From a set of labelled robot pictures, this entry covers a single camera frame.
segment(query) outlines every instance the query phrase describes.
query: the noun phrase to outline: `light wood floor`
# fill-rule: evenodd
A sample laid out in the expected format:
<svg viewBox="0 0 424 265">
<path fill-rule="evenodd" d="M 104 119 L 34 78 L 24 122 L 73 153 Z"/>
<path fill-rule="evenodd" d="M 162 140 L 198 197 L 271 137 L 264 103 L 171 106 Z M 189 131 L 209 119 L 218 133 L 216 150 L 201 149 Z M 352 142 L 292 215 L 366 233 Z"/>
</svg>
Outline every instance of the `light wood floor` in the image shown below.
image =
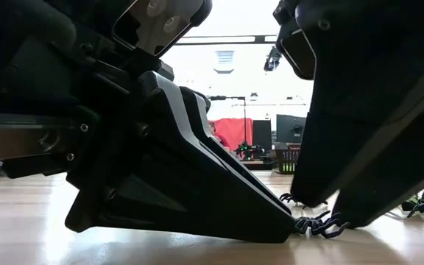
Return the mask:
<svg viewBox="0 0 424 265">
<path fill-rule="evenodd" d="M 269 172 L 256 174 L 276 194 L 291 182 Z M 424 265 L 424 221 L 421 216 L 405 220 L 398 210 L 393 213 L 399 219 L 382 216 L 332 240 L 291 236 L 285 244 L 111 228 L 76 234 L 63 224 L 77 192 L 64 177 L 0 178 L 0 264 Z M 295 215 L 303 213 L 289 207 Z"/>
</svg>

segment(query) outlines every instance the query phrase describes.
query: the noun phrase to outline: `plastic crate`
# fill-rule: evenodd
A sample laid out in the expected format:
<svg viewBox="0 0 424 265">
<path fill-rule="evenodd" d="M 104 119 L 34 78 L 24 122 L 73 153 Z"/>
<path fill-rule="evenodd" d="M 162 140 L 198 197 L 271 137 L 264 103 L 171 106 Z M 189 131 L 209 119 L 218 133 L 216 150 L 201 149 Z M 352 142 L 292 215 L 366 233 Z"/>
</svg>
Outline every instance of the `plastic crate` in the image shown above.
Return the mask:
<svg viewBox="0 0 424 265">
<path fill-rule="evenodd" d="M 294 174 L 299 159 L 300 146 L 288 146 L 288 149 L 276 149 L 279 174 Z"/>
</svg>

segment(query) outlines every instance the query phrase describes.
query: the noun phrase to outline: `black spider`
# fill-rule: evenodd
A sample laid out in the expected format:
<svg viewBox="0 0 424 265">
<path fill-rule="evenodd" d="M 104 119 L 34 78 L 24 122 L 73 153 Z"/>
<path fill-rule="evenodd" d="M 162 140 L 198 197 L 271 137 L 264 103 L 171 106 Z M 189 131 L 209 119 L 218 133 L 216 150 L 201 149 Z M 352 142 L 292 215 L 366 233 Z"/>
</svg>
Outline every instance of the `black spider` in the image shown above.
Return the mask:
<svg viewBox="0 0 424 265">
<path fill-rule="evenodd" d="M 326 221 L 322 221 L 322 218 L 329 214 L 330 211 L 326 211 L 322 214 L 320 214 L 317 217 L 300 217 L 297 218 L 297 222 L 295 224 L 295 229 L 297 232 L 301 235 L 304 235 L 307 232 L 307 229 L 310 228 L 310 233 L 313 236 L 322 235 L 326 239 L 331 239 L 336 236 L 339 236 L 343 233 L 343 230 L 350 224 L 349 222 L 344 223 L 337 231 L 326 233 L 326 230 L 331 227 L 332 225 L 335 225 L 338 222 L 338 219 L 336 218 L 339 213 L 335 213 L 330 218 L 326 219 Z"/>
<path fill-rule="evenodd" d="M 424 192 L 421 194 L 421 197 L 415 194 L 410 200 L 402 203 L 402 210 L 410 211 L 406 218 L 410 218 L 416 212 L 424 213 Z"/>
<path fill-rule="evenodd" d="M 288 194 L 288 193 L 285 193 L 285 194 L 282 194 L 282 195 L 280 195 L 280 197 L 279 197 L 279 200 L 281 201 L 281 202 L 283 202 L 283 201 L 287 201 L 288 203 L 289 202 L 295 202 L 296 204 L 297 203 L 299 203 L 299 201 L 297 201 L 297 199 L 294 197 L 294 195 L 292 195 L 292 194 Z M 327 201 L 323 201 L 323 203 L 325 204 L 325 205 L 328 205 L 328 202 Z"/>
</svg>

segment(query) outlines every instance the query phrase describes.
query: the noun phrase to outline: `red curtain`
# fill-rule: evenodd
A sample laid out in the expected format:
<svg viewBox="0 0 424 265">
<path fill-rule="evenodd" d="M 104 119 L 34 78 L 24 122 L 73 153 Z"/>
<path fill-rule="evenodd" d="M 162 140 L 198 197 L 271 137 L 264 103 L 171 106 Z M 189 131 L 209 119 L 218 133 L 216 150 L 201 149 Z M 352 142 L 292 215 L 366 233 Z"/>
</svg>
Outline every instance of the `red curtain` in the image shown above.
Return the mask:
<svg viewBox="0 0 424 265">
<path fill-rule="evenodd" d="M 215 130 L 227 140 L 233 151 L 239 147 L 244 140 L 244 119 L 220 119 L 214 121 Z M 253 120 L 247 119 L 247 142 L 252 144 Z"/>
</svg>

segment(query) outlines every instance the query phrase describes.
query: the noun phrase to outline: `wooden floor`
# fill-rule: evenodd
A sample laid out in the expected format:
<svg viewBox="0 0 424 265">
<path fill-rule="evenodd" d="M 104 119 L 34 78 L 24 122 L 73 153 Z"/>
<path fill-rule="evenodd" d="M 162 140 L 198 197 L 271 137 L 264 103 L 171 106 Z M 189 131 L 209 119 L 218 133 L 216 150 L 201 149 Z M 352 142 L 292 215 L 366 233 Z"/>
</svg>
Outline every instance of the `wooden floor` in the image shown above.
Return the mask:
<svg viewBox="0 0 424 265">
<path fill-rule="evenodd" d="M 256 174 L 276 194 L 291 182 L 268 172 Z M 77 193 L 64 177 L 0 178 L 0 264 L 424 265 L 424 221 L 421 216 L 404 219 L 399 210 L 332 240 L 291 236 L 285 244 L 111 228 L 76 234 L 63 224 Z M 296 215 L 303 213 L 289 207 Z"/>
</svg>

